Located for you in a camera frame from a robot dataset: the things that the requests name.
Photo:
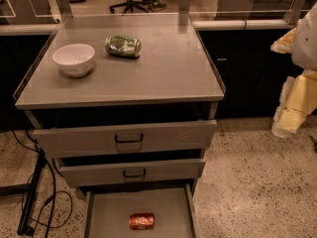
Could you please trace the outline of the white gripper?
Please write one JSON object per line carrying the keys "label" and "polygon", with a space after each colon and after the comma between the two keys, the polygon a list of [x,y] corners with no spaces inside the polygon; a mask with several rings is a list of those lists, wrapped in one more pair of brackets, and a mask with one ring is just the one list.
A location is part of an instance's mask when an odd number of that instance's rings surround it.
{"label": "white gripper", "polygon": [[[296,29],[275,41],[270,49],[278,54],[290,54]],[[317,108],[317,72],[306,70],[296,78],[289,76],[279,96],[279,106],[273,116],[271,132],[279,138],[293,136],[306,116]]]}

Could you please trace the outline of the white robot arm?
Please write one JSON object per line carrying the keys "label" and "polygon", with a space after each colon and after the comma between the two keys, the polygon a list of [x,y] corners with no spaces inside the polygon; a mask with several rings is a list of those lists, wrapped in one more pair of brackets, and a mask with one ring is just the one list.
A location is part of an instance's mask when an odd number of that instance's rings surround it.
{"label": "white robot arm", "polygon": [[303,69],[297,77],[286,79],[273,116],[271,132],[287,138],[317,109],[317,4],[270,49],[280,54],[290,53],[292,62]]}

